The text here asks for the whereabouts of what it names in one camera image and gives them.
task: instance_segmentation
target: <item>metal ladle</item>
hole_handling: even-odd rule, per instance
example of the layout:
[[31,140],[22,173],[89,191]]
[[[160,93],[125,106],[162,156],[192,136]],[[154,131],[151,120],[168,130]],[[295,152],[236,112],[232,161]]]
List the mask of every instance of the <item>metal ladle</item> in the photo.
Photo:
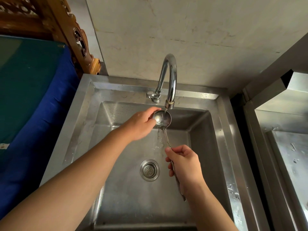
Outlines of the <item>metal ladle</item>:
[[[170,145],[170,142],[169,142],[169,139],[168,139],[168,136],[167,136],[167,131],[166,131],[167,127],[170,126],[170,124],[171,124],[171,115],[170,115],[170,113],[167,112],[167,111],[164,111],[164,110],[159,110],[159,111],[157,111],[157,112],[155,112],[153,114],[153,119],[156,120],[156,125],[155,126],[158,129],[163,130],[163,132],[165,134],[165,137],[167,139],[168,146],[171,148],[171,145]],[[186,201],[185,196],[181,193],[180,182],[179,182],[179,179],[176,176],[176,173],[175,173],[175,170],[174,170],[175,168],[174,168],[173,161],[171,161],[171,164],[172,164],[172,169],[173,169],[174,177],[175,177],[175,180],[176,180],[179,192],[182,195],[183,200]]]

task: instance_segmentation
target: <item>drain hole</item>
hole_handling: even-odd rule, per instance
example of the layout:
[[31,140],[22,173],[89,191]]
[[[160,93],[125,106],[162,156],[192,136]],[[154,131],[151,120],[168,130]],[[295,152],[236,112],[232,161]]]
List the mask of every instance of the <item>drain hole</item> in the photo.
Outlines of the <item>drain hole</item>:
[[147,159],[140,166],[140,175],[146,181],[154,181],[158,178],[160,168],[155,160]]

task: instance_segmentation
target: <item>person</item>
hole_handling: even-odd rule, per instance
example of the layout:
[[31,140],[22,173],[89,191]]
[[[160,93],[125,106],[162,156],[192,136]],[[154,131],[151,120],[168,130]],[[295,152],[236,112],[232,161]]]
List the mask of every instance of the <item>person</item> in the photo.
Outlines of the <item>person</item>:
[[[96,146],[66,167],[1,221],[0,230],[75,230],[94,200],[124,148],[150,133],[156,121],[151,107],[137,112],[111,131]],[[198,230],[237,230],[224,208],[207,187],[198,155],[188,146],[166,148],[166,161],[173,160],[181,192],[186,196]],[[168,165],[173,176],[172,164]]]

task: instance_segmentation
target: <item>curved faucet spout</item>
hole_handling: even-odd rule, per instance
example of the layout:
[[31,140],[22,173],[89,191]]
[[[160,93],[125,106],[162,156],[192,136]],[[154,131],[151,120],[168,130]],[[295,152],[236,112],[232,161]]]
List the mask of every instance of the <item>curved faucet spout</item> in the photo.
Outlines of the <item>curved faucet spout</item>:
[[152,101],[155,103],[160,102],[161,89],[163,86],[163,82],[165,79],[168,65],[169,65],[170,79],[169,79],[168,96],[165,102],[165,108],[172,109],[174,106],[174,98],[175,98],[175,91],[176,91],[176,77],[177,77],[176,60],[173,54],[167,54],[167,56],[165,57],[163,66],[161,68],[158,85],[155,90],[155,94],[148,95],[148,97],[149,98],[151,97]]

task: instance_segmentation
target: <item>forearm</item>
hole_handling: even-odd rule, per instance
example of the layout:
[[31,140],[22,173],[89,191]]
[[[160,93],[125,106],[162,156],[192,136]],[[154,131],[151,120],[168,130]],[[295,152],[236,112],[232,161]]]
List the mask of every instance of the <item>forearm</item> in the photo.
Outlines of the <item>forearm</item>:
[[186,198],[199,231],[237,230],[231,218],[205,183],[191,185],[190,187]]
[[75,230],[129,142],[124,130],[110,132],[13,209],[0,222],[0,229]]

